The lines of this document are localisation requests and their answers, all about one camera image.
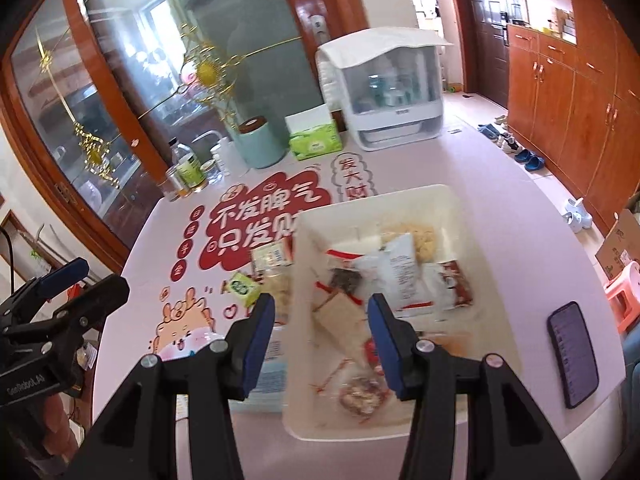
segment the metal screw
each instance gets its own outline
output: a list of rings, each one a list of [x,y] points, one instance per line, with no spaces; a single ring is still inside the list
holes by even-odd
[[[428,354],[429,352],[433,352],[436,348],[436,345],[433,344],[433,341],[429,341],[428,339],[421,339],[415,344],[418,352],[422,352],[423,354]]]
[[[484,360],[491,368],[500,368],[504,364],[504,359],[498,354],[489,354]]]
[[[227,343],[224,339],[216,339],[209,345],[209,350],[211,350],[214,354],[222,354],[222,352],[226,352],[227,348],[229,348],[229,343]]]
[[[158,356],[156,354],[147,354],[140,359],[140,364],[143,368],[153,368],[158,364]]]

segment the teal canister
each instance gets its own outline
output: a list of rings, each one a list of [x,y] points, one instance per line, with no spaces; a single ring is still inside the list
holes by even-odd
[[[246,163],[256,170],[273,166],[282,160],[287,149],[271,131],[263,116],[249,119],[238,126],[234,135],[238,150]]]

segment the black cable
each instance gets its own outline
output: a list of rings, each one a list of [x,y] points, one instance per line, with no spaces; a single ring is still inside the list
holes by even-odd
[[[11,294],[15,292],[15,283],[14,283],[14,246],[11,243],[11,238],[9,238],[9,233],[5,230],[4,227],[0,226],[0,232],[6,238],[6,244],[9,246],[9,268],[11,271]]]

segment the tiled floor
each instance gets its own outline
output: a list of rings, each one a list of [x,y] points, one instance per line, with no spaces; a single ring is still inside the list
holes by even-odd
[[[507,113],[507,110],[479,95],[446,94],[445,115],[455,115],[472,126],[492,122],[496,117]],[[556,206],[562,210],[564,202],[572,197],[566,188],[546,168],[543,171],[529,173],[522,167]],[[593,264],[594,272],[604,283],[606,276],[595,258],[595,253],[602,244],[604,238],[594,226],[591,229],[583,229],[576,235]],[[562,443],[574,461],[574,465],[580,473],[582,480],[600,480],[617,458],[622,448],[622,409],[620,395],[615,391],[606,402],[601,405],[579,428],[567,436]]]

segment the phone screen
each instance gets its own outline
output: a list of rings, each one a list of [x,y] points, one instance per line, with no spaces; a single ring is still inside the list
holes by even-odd
[[[548,330],[556,350],[566,406],[575,408],[596,391],[600,382],[580,306],[572,301],[556,310],[549,316]]]

